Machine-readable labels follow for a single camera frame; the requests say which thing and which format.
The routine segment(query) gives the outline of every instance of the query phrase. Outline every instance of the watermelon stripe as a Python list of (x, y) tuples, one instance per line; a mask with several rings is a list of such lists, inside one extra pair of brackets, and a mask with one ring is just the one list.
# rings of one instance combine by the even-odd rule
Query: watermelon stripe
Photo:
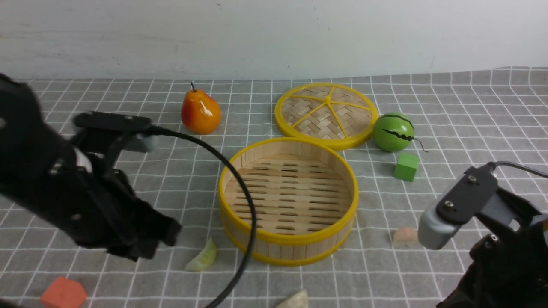
[(415, 128), (413, 127), (413, 124), (411, 123), (411, 121), (409, 121), (408, 119), (406, 118), (403, 118), (401, 116), (396, 116), (396, 115), (383, 115), (382, 117), (380, 118), (384, 118), (384, 117), (389, 117), (389, 118), (398, 118), (398, 119), (401, 119), (401, 120), (404, 120), (406, 121), (407, 123), (409, 123), (409, 125), (411, 125), (411, 128), (413, 128), (413, 130), (415, 130)]
[(413, 137), (407, 137), (407, 136), (405, 136), (405, 135), (400, 135), (400, 134), (398, 134), (398, 133), (396, 133), (396, 132), (393, 132), (393, 131), (391, 131), (391, 130), (388, 130), (388, 129), (384, 129), (384, 128), (383, 128), (383, 130), (384, 130), (385, 132), (387, 132), (387, 133), (389, 133), (389, 134), (391, 134), (391, 135), (394, 135), (394, 136), (396, 136), (396, 137), (398, 137), (398, 138), (400, 138), (400, 139), (403, 139), (403, 140), (411, 141), (411, 140), (414, 139)]

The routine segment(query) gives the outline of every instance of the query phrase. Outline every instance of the toy food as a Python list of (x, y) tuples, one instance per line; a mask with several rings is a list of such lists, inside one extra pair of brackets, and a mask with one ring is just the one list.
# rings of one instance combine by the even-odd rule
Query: toy food
[(419, 236), (415, 229), (410, 227), (400, 228), (394, 232), (392, 246), (394, 248), (419, 244)]
[(221, 107), (204, 91), (196, 89), (192, 82), (190, 85), (192, 89), (182, 103), (182, 123), (195, 134), (211, 134), (221, 122)]
[(213, 239), (209, 238), (202, 251), (185, 266), (185, 271), (204, 271), (215, 263), (216, 258), (217, 246), (213, 242)]
[(276, 308), (308, 308), (308, 293), (301, 290), (277, 305)]
[(415, 128), (411, 120), (399, 112), (385, 113), (375, 122), (373, 139), (379, 148), (387, 152), (401, 151), (412, 140), (417, 140), (424, 150), (423, 144), (415, 138)]
[(415, 179), (417, 168), (419, 168), (420, 158), (417, 155), (401, 153), (394, 169), (394, 177), (412, 182)]
[(46, 308), (78, 308), (87, 297), (81, 284), (59, 276), (40, 297), (40, 301)]

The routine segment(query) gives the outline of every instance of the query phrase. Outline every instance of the bamboo steamer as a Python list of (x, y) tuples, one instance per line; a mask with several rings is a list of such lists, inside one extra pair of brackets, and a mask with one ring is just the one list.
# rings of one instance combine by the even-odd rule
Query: bamboo steamer
[(291, 89), (276, 103), (274, 116), (285, 136), (335, 151), (366, 142), (379, 118), (375, 105), (362, 93), (333, 83), (311, 83)]
[[(254, 258), (281, 266), (306, 265), (334, 253), (350, 234), (358, 185), (335, 151), (297, 138), (275, 138), (244, 148), (231, 162), (258, 214)], [(219, 197), (225, 232), (245, 250), (251, 214), (227, 168), (221, 173)]]

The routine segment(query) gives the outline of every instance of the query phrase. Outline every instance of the black cable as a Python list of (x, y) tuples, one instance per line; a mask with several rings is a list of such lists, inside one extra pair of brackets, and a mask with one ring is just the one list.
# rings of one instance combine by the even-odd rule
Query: black cable
[(236, 271), (236, 274), (234, 274), (234, 278), (228, 283), (226, 288), (219, 294), (209, 305), (207, 305), (205, 308), (214, 308), (219, 306), (223, 300), (226, 299), (226, 297), (232, 292), (240, 278), (242, 278), (242, 275), (244, 271), (246, 270), (247, 265), (249, 264), (249, 261), (251, 259), (251, 254), (253, 252), (253, 246), (255, 245), (255, 239), (257, 235), (257, 214), (255, 211), (255, 205), (253, 204), (253, 199), (251, 197), (251, 194), (249, 193), (249, 190), (247, 189), (246, 184), (244, 183), (242, 177), (234, 168), (234, 166), (229, 162), (228, 159), (226, 159), (219, 151), (217, 151), (212, 146), (208, 145), (204, 141), (194, 138), (189, 135), (181, 134), (178, 132), (174, 132), (170, 129), (154, 126), (150, 130), (146, 131), (145, 134), (147, 135), (163, 135), (163, 136), (173, 136), (181, 139), (188, 140), (190, 142), (194, 142), (197, 145), (200, 145), (204, 147), (206, 150), (211, 152), (211, 154), (215, 155), (219, 160), (222, 161), (225, 166), (232, 172), (236, 180), (238, 181), (240, 187), (243, 190), (244, 195), (246, 196), (246, 200), (249, 204), (249, 210), (251, 211), (251, 233), (249, 234), (249, 242), (247, 244), (247, 250), (246, 253), (243, 256), (242, 262), (240, 263), (240, 266), (238, 270)]
[(538, 175), (542, 178), (548, 179), (548, 173), (544, 173), (542, 171), (538, 171), (536, 169), (533, 169), (531, 167), (527, 167), (527, 166), (524, 166), (524, 165), (521, 165), (521, 164), (518, 164), (518, 163), (513, 163), (513, 162), (508, 162), (508, 161), (498, 161), (498, 162), (494, 162), (494, 163), (488, 163), (488, 165), (492, 166), (493, 170), (498, 166), (513, 167), (513, 168), (516, 168), (516, 169), (519, 169), (519, 170), (527, 171), (527, 172), (532, 173), (534, 175)]

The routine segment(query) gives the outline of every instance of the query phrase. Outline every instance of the yellow rim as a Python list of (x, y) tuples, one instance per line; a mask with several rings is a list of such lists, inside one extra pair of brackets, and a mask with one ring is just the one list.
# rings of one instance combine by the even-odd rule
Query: yellow rim
[[(358, 106), (358, 105), (355, 105), (355, 104), (352, 104), (352, 103), (337, 102), (337, 101), (332, 102), (332, 104), (342, 104), (342, 105), (348, 105), (348, 106), (358, 107), (358, 108), (362, 108), (362, 109), (367, 109), (371, 112), (371, 123), (362, 132), (360, 132), (359, 134), (356, 134), (352, 137), (347, 137), (346, 132), (344, 131), (344, 128), (340, 127), (342, 132), (345, 134), (345, 138), (336, 139), (336, 140), (326, 140), (326, 139), (314, 138), (314, 137), (310, 137), (308, 135), (297, 132), (283, 118), (282, 105), (290, 97), (297, 97), (297, 98), (298, 97), (303, 97), (303, 95), (293, 95), (293, 93), (301, 91), (301, 90), (309, 88), (309, 87), (331, 87), (331, 92), (335, 88), (341, 88), (341, 89), (345, 89), (349, 92), (352, 92), (352, 93), (358, 95), (359, 98), (361, 98), (363, 101), (365, 101), (366, 104), (369, 107), (363, 107), (363, 106)], [(314, 98), (312, 96), (309, 97), (309, 98), (319, 100), (319, 101), (323, 101), (322, 99)], [(303, 116), (301, 119), (299, 119), (299, 121), (296, 124), (299, 124), (303, 119), (306, 118), (306, 116), (310, 115), (311, 113), (318, 110), (322, 106), (325, 106), (325, 103), (320, 104), (317, 108), (315, 108), (311, 112), (307, 113), (305, 116)], [(335, 120), (338, 123), (340, 123), (338, 116), (333, 111), (333, 108), (331, 106), (328, 106), (328, 107), (329, 107), (329, 110), (331, 111), (331, 113), (333, 114), (333, 116), (335, 117)], [(373, 102), (371, 102), (370, 99), (368, 99), (365, 95), (363, 95), (362, 93), (360, 93), (360, 92), (358, 92), (358, 91), (356, 91), (352, 88), (346, 87), (346, 86), (341, 85), (341, 84), (310, 83), (310, 84), (301, 85), (300, 87), (296, 87), (294, 89), (291, 89), (290, 91), (288, 91), (284, 95), (282, 95), (282, 97), (278, 100), (278, 103), (276, 103), (276, 107), (274, 108), (274, 117), (276, 119), (276, 124), (278, 125), (278, 129), (280, 129), (282, 134), (284, 134), (285, 136), (299, 138), (300, 140), (306, 140), (308, 142), (313, 142), (315, 144), (321, 144), (321, 145), (329, 147), (330, 149), (333, 149), (335, 151), (342, 151), (342, 150), (351, 149), (353, 147), (361, 145), (362, 143), (366, 142), (369, 138), (371, 138), (371, 135), (373, 133), (373, 125), (375, 124), (376, 120), (379, 118), (379, 113), (377, 112), (377, 109), (376, 109), (375, 105), (373, 104)]]
[[(232, 235), (232, 233), (230, 233), (230, 231), (225, 226), (225, 224), (223, 224), (222, 227), (223, 227), (223, 229), (225, 229), (225, 233), (229, 237), (229, 239), (232, 241), (232, 243), (234, 243), (234, 245), (236, 245), (236, 247), (238, 247), (239, 250), (241, 250), (243, 252), (246, 252), (247, 251), (247, 246), (244, 246), (242, 243), (238, 242), (236, 240), (236, 238)], [(352, 228), (350, 228), (348, 230), (348, 232), (345, 234), (345, 236), (335, 246), (331, 247), (328, 251), (326, 251), (322, 254), (316, 255), (312, 258), (301, 259), (301, 260), (282, 260), (282, 259), (271, 258), (269, 256), (265, 256), (263, 254), (259, 254), (259, 253), (255, 253), (255, 252), (252, 253), (252, 257), (259, 260), (259, 261), (261, 261), (261, 262), (272, 264), (272, 265), (277, 265), (277, 266), (303, 266), (303, 265), (316, 263), (316, 262), (318, 262), (320, 260), (323, 260), (323, 259), (327, 258), (328, 256), (332, 255), (334, 252), (336, 252), (342, 246), (342, 244), (344, 244), (344, 242), (346, 241), (346, 239), (350, 235), (350, 232), (352, 232)]]
[[(348, 222), (354, 217), (354, 214), (356, 213), (356, 208), (358, 207), (358, 182), (356, 181), (356, 177), (354, 176), (354, 172), (352, 171), (352, 168), (350, 168), (350, 165), (339, 155), (337, 152), (331, 150), (330, 148), (319, 145), (318, 143), (314, 141), (309, 140), (300, 140), (297, 138), (274, 138), (274, 139), (268, 139), (264, 141), (257, 142), (256, 144), (252, 144), (244, 149), (242, 149), (240, 152), (236, 153), (231, 159), (230, 162), (233, 163), (234, 160), (238, 156), (240, 156), (242, 153), (253, 149), (254, 147), (261, 146), (263, 144), (267, 144), (270, 142), (280, 142), (280, 141), (294, 141), (294, 142), (304, 142), (311, 144), (313, 146), (320, 147), (326, 151), (328, 151), (331, 155), (335, 156), (344, 166), (345, 168), (350, 172), (351, 178), (352, 178), (352, 186), (354, 188), (354, 195), (352, 196), (352, 204), (350, 205), (350, 208), (346, 212), (346, 214), (339, 219), (335, 224), (330, 225), (329, 227), (317, 231), (311, 234), (306, 235), (282, 235), (282, 234), (276, 234), (272, 232), (267, 232), (264, 230), (257, 230), (257, 238), (261, 239), (265, 242), (274, 243), (274, 244), (280, 244), (280, 245), (307, 245), (310, 243), (316, 243), (319, 241), (322, 241), (337, 232), (339, 232)], [(222, 189), (223, 182), (225, 178), (225, 174), (227, 172), (230, 172), (228, 168), (224, 168), (221, 173), (221, 178), (219, 179), (219, 199), (220, 199), (220, 206), (221, 210), (227, 215), (227, 218), (235, 222), (236, 227), (243, 231), (246, 234), (249, 234), (251, 232), (251, 225), (244, 222), (242, 219), (240, 219), (229, 207), (228, 203), (226, 202), (225, 194)]]

